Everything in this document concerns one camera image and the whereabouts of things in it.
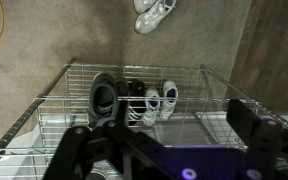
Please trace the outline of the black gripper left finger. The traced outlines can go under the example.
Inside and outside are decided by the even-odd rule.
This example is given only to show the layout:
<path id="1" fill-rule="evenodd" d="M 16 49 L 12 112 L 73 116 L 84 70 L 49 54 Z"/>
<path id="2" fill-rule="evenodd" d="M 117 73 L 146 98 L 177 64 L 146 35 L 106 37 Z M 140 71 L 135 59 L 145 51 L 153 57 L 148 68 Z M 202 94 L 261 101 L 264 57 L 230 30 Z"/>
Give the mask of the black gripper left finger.
<path id="1" fill-rule="evenodd" d="M 124 180 L 135 180 L 132 155 L 137 134 L 108 121 L 94 130 L 75 126 L 65 131 L 43 180 L 87 180 L 99 161 L 108 161 Z"/>

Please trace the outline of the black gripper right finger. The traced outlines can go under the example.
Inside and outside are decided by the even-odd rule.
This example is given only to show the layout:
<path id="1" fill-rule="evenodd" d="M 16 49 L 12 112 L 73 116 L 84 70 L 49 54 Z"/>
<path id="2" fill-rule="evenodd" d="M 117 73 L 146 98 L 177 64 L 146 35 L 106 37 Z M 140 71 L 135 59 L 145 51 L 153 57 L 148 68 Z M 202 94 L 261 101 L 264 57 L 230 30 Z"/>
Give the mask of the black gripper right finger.
<path id="1" fill-rule="evenodd" d="M 238 99 L 229 101 L 226 120 L 247 146 L 247 177 L 273 180 L 281 125 L 272 119 L 261 119 Z"/>

